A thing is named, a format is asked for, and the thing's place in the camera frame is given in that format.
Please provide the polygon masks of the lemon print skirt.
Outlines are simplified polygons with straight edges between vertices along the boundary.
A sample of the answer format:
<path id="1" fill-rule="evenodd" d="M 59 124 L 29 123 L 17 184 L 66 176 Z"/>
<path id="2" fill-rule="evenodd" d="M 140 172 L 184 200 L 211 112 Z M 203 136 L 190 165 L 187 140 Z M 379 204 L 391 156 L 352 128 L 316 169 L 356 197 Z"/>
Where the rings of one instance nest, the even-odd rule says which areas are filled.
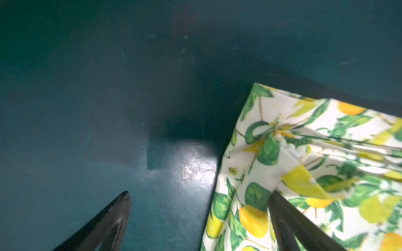
<path id="1" fill-rule="evenodd" d="M 219 168 L 200 249 L 278 250 L 274 192 L 349 251 L 401 250 L 401 118 L 254 84 Z"/>

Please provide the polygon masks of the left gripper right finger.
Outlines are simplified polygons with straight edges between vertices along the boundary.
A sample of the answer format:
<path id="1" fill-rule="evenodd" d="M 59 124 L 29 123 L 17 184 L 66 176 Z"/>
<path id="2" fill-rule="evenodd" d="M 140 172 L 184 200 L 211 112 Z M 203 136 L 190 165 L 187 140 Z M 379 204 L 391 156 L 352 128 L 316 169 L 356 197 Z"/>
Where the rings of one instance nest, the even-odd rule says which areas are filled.
<path id="1" fill-rule="evenodd" d="M 299 251 L 297 240 L 308 251 L 345 250 L 277 191 L 272 193 L 268 207 L 280 251 Z"/>

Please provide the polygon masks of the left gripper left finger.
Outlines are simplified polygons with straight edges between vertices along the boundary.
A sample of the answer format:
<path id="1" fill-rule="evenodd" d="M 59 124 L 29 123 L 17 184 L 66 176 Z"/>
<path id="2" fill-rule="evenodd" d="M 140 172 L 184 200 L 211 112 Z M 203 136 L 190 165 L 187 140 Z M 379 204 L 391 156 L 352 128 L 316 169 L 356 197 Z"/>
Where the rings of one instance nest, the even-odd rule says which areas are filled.
<path id="1" fill-rule="evenodd" d="M 56 251 L 120 251 L 132 201 L 122 192 L 86 225 L 55 248 Z"/>

